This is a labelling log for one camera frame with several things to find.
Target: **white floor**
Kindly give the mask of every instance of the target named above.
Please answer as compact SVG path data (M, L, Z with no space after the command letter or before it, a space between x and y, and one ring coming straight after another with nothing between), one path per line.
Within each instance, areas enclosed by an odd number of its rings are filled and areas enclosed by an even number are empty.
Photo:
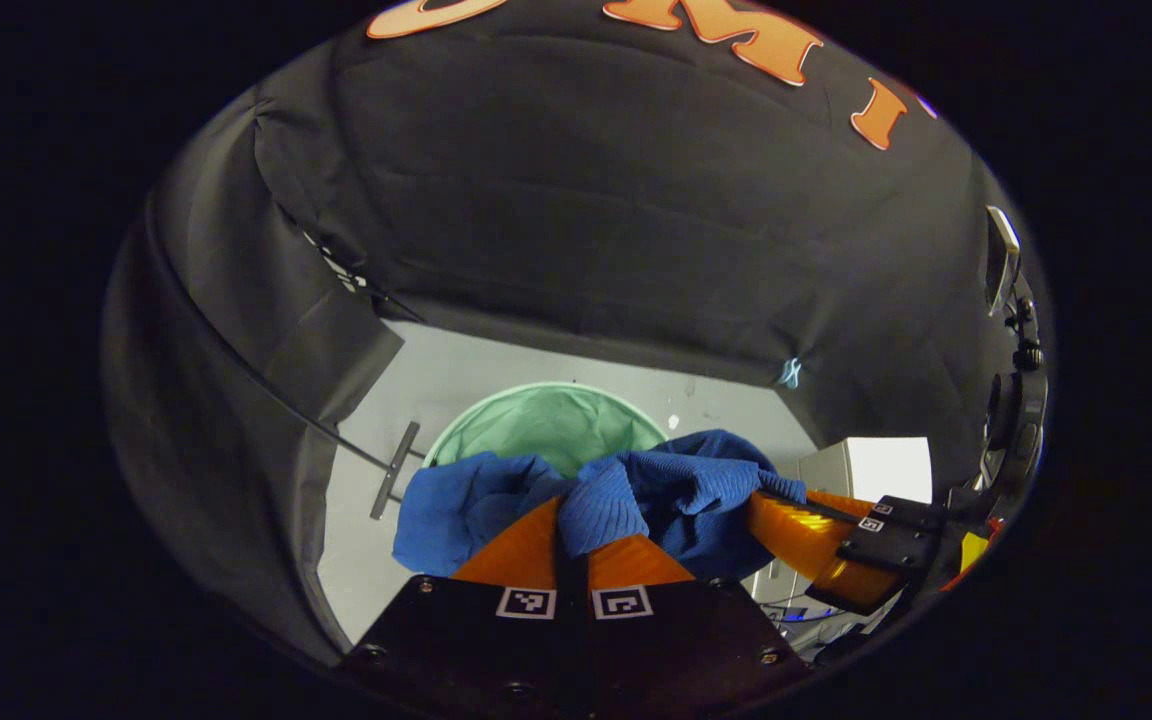
M730 430L753 442L782 473L793 473L796 458L817 450L768 388L531 350L411 323L388 324L406 343L355 414L340 424L340 434L382 460L393 455L409 420L420 424L414 450L425 452L475 402L521 384L546 381L588 384L624 397L652 416L668 437ZM394 495L402 497L419 462L408 457ZM353 642L411 577L411 571L391 556L397 502L389 502L380 520L369 516L382 477L382 471L348 450L338 450L328 486L319 579ZM774 571L776 577L772 573L764 570L761 578L746 582L756 600L781 600L805 589L791 591L795 573L785 564ZM791 605L818 605L802 602L805 600L799 598Z

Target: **blue towel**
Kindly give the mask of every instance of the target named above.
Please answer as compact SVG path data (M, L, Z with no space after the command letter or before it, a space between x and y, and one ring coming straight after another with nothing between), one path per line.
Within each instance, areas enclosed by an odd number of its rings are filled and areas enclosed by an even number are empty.
M803 482L781 478L758 448L722 430L589 462L576 480L538 456L485 452L415 475L394 556L417 573L452 575L513 521L568 495L558 514L568 555L642 533L698 578L744 578L772 560L745 523L756 488L806 500Z

